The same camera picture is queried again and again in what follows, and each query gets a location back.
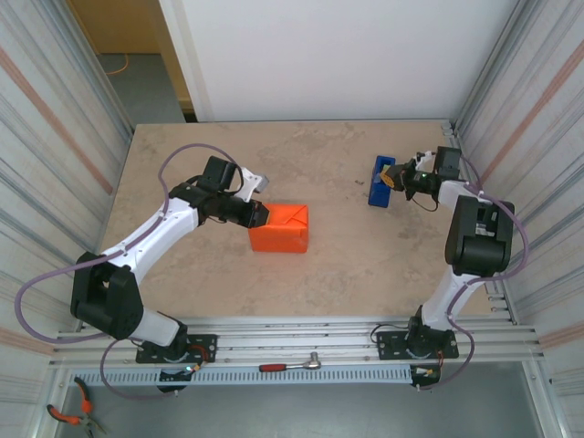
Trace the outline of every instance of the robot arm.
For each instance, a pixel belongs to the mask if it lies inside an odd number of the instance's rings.
[[[242,185],[235,193],[227,191],[240,172]],[[166,214],[159,209],[131,235],[103,252],[122,254],[109,262],[76,271],[71,298],[74,317],[115,339],[138,339],[165,348],[165,356],[181,357],[186,343],[186,327],[173,318],[145,308],[138,285],[149,269],[178,240],[204,224],[207,218],[253,228],[266,224],[269,212],[252,200],[268,184],[263,175],[211,157],[202,175],[174,187],[169,194]],[[154,231],[131,249],[126,246],[162,217]],[[99,258],[84,254],[78,263]]]
[[[417,193],[425,193],[453,211],[444,249],[448,267],[433,295],[410,318],[405,342],[393,346],[395,349],[407,349],[408,354],[415,358],[429,357],[437,350],[449,350],[448,345],[454,334],[448,317],[455,319],[484,281],[468,285],[454,302],[450,313],[448,308],[468,282],[491,277],[507,268],[513,237],[512,220],[496,205],[468,191],[467,182],[458,179],[460,151],[439,147],[435,153],[433,171],[420,171],[420,164],[430,156],[430,152],[418,153],[405,164],[391,166],[381,176],[393,190],[405,192],[408,201]],[[503,204],[514,212],[514,205]]]

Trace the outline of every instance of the orange block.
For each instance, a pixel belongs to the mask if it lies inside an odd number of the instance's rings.
[[[308,206],[266,203],[267,224],[250,228],[254,251],[269,253],[306,253],[308,249]]]

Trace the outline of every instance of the blue block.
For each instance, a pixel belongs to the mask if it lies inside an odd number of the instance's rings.
[[[395,158],[378,155],[371,175],[371,187],[369,189],[369,205],[386,208],[390,204],[391,189],[383,181],[374,182],[375,175],[381,172],[383,166],[395,164]]]

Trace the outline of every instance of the orange pliers handle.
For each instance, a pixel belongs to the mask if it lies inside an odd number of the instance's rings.
[[[79,377],[76,377],[73,381],[77,384],[77,386],[79,386],[79,389],[81,390],[81,410],[83,413],[89,414],[93,411],[93,403],[89,399],[89,389],[85,382]],[[79,426],[81,423],[81,417],[74,415],[64,415],[52,404],[47,405],[47,411],[51,417],[59,422],[68,422],[74,426]]]

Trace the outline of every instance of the marble tabletop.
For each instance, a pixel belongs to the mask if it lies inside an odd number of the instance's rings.
[[[308,252],[254,253],[246,229],[207,221],[144,278],[145,306],[175,317],[409,316],[438,285],[451,213],[443,207],[427,213],[403,193],[392,193],[387,209],[367,201],[376,156],[404,162],[445,145],[439,122],[139,125],[103,248],[160,207],[158,169],[172,151],[193,142],[221,147],[242,166],[266,174],[270,184],[255,195],[259,201],[307,204]],[[201,173],[208,155],[190,150],[177,156],[164,173],[169,187]],[[479,291],[463,313],[489,311]]]

